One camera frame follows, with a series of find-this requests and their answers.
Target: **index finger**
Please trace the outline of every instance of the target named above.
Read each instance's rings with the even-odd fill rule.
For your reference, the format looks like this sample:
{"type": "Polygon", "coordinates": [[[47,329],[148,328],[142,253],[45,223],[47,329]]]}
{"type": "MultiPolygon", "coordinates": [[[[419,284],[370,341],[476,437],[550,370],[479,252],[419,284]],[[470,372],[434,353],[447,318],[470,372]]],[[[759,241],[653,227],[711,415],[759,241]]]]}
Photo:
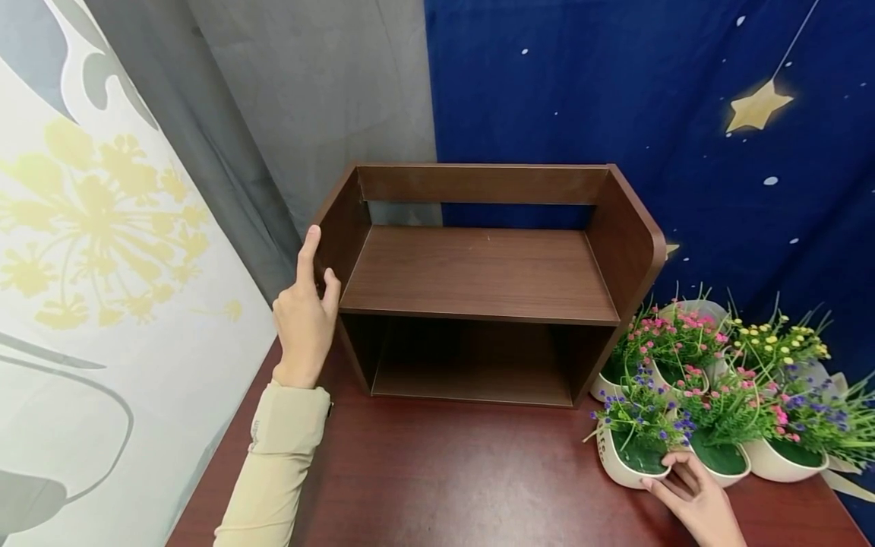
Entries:
{"type": "Polygon", "coordinates": [[[662,464],[666,467],[674,464],[686,464],[693,476],[696,477],[700,487],[708,484],[711,479],[711,474],[693,452],[669,452],[662,458],[662,464]]]}
{"type": "Polygon", "coordinates": [[[304,238],[304,245],[297,252],[297,279],[295,284],[312,288],[316,290],[316,282],[313,281],[313,258],[316,256],[316,248],[319,246],[319,240],[322,238],[322,230],[319,226],[313,224],[307,230],[307,236],[304,238]]]}

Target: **yellow star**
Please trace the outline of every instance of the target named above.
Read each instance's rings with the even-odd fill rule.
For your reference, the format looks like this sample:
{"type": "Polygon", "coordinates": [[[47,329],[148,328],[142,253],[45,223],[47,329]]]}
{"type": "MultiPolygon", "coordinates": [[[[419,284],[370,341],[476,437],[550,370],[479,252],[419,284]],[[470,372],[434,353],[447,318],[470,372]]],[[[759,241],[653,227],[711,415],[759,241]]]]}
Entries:
{"type": "Polygon", "coordinates": [[[732,131],[739,127],[749,125],[761,130],[766,127],[769,116],[772,113],[792,101],[789,95],[778,95],[774,91],[774,79],[767,81],[756,93],[744,99],[732,101],[732,109],[735,116],[729,122],[726,131],[732,131]]]}

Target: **hand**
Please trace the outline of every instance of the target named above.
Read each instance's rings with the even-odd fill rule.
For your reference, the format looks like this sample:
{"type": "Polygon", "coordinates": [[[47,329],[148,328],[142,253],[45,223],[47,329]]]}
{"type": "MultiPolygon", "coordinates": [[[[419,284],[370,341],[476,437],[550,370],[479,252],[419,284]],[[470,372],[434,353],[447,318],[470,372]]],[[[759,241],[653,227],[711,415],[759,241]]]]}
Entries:
{"type": "Polygon", "coordinates": [[[321,237],[319,226],[310,226],[297,253],[297,280],[273,304],[274,326],[283,346],[283,359],[274,367],[273,379],[290,388],[316,385],[334,337],[340,281],[331,268],[325,270],[321,300],[313,281],[313,257],[321,237]]]}
{"type": "Polygon", "coordinates": [[[683,522],[702,547],[744,547],[739,523],[726,492],[693,452],[670,452],[662,459],[672,466],[664,480],[641,480],[683,522]]]}

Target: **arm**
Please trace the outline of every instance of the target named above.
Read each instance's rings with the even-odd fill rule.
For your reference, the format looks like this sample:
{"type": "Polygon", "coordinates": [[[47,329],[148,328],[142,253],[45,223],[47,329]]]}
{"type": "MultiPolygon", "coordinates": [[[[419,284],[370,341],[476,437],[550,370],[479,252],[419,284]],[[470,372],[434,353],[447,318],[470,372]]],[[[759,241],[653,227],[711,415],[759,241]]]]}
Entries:
{"type": "Polygon", "coordinates": [[[318,226],[298,253],[297,282],[274,301],[274,324],[283,358],[262,393],[252,421],[252,444],[243,462],[213,547],[285,547],[298,497],[322,440],[331,398],[314,389],[331,347],[340,281],[325,271],[325,297],[313,282],[318,226]]]}

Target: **beige sleeve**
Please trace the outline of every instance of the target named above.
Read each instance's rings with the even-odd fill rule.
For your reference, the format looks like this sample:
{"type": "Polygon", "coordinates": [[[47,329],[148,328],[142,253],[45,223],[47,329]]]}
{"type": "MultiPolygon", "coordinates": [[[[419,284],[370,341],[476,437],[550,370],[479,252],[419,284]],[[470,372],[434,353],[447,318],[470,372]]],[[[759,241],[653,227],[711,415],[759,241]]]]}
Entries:
{"type": "Polygon", "coordinates": [[[213,547],[285,547],[331,398],[322,388],[271,382],[252,420],[252,444],[213,547]]]}

